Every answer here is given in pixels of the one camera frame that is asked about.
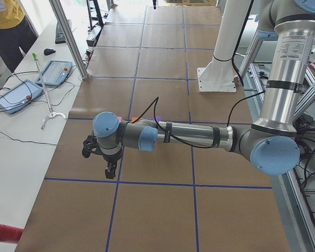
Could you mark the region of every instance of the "blue joint cap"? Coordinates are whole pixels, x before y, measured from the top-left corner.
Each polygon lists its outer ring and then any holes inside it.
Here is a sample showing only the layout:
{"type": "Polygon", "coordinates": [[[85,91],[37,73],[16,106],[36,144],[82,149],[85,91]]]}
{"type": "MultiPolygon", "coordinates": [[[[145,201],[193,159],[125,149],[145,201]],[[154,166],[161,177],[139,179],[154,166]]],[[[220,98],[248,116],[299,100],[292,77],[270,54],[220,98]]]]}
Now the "blue joint cap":
{"type": "Polygon", "coordinates": [[[251,164],[268,175],[280,175],[298,163],[300,150],[293,139],[272,136],[259,142],[250,155],[251,164]]]}
{"type": "Polygon", "coordinates": [[[315,0],[295,0],[295,3],[306,12],[315,14],[315,0]]]}
{"type": "Polygon", "coordinates": [[[257,30],[258,38],[262,41],[277,41],[279,36],[275,31],[257,30]]]}
{"type": "Polygon", "coordinates": [[[93,132],[99,138],[106,138],[117,131],[119,120],[111,112],[103,112],[93,119],[93,132]]]}
{"type": "Polygon", "coordinates": [[[138,147],[140,151],[154,151],[157,141],[158,130],[156,128],[147,126],[139,136],[138,147]]]}

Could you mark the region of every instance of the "blue tablet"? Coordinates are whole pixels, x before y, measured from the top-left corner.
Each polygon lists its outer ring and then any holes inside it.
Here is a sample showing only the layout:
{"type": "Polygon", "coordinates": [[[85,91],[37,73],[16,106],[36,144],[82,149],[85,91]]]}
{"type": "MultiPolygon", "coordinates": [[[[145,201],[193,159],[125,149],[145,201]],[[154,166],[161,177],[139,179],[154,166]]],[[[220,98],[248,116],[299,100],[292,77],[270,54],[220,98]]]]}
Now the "blue tablet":
{"type": "Polygon", "coordinates": [[[7,114],[13,114],[43,93],[42,87],[30,80],[24,80],[10,91],[0,96],[0,108],[7,114]]]}
{"type": "MultiPolygon", "coordinates": [[[[61,85],[68,77],[72,68],[71,61],[51,60],[42,71],[45,85],[57,87],[61,85]]],[[[35,81],[36,84],[42,85],[40,77],[35,81]]]]}

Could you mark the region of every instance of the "computer mouse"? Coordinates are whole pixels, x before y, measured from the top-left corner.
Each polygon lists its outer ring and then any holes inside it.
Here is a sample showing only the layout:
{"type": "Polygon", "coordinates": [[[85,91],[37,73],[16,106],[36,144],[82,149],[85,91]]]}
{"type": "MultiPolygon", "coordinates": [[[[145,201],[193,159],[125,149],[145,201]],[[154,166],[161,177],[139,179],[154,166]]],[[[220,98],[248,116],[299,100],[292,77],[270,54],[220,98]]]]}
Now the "computer mouse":
{"type": "Polygon", "coordinates": [[[46,49],[44,49],[44,55],[50,55],[50,54],[53,54],[53,53],[55,53],[56,52],[56,50],[55,49],[53,49],[53,48],[46,48],[46,49]]]}

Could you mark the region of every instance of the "table surface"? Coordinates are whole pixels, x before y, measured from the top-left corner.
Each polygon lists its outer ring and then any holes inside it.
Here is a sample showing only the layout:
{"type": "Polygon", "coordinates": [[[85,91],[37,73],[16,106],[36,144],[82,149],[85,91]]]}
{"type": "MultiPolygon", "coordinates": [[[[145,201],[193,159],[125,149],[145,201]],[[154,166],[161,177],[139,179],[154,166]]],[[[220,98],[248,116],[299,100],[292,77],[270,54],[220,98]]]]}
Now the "table surface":
{"type": "MultiPolygon", "coordinates": [[[[32,53],[38,55],[41,69],[50,60],[71,60],[75,65],[67,44],[54,43],[56,23],[56,20],[49,23],[15,72],[37,71],[32,53]],[[56,53],[44,56],[43,50],[48,47],[55,48],[56,53]]],[[[80,53],[83,55],[88,49],[85,41],[87,29],[84,29],[84,25],[73,23],[72,30],[80,53]]],[[[19,77],[21,80],[35,81],[37,74],[19,77]]],[[[62,103],[54,107],[55,112],[62,112],[66,116],[81,84],[77,69],[67,81],[71,83],[64,83],[49,93],[51,103],[57,104],[65,93],[73,88],[62,103]]],[[[19,83],[16,77],[11,77],[5,87],[11,88],[19,83]]],[[[42,95],[37,100],[45,101],[45,96],[42,95]]],[[[45,130],[41,130],[42,120],[48,114],[48,106],[43,102],[33,102],[13,115],[0,113],[0,131],[24,141],[57,144],[66,120],[61,117],[51,119],[47,122],[45,130]]],[[[55,148],[49,145],[12,141],[0,134],[0,223],[22,228],[25,226],[55,148]]],[[[0,252],[14,251],[15,247],[14,244],[0,243],[0,252]]]]}

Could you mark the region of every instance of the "white pillar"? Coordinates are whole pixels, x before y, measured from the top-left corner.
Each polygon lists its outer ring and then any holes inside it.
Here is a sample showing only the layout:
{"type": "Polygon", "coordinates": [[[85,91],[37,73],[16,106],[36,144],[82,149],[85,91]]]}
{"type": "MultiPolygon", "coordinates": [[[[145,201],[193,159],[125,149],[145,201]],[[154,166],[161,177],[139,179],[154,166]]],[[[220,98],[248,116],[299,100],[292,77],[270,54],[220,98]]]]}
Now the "white pillar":
{"type": "Polygon", "coordinates": [[[251,0],[227,0],[214,57],[206,68],[197,69],[200,92],[236,92],[231,58],[250,3],[251,0]]]}

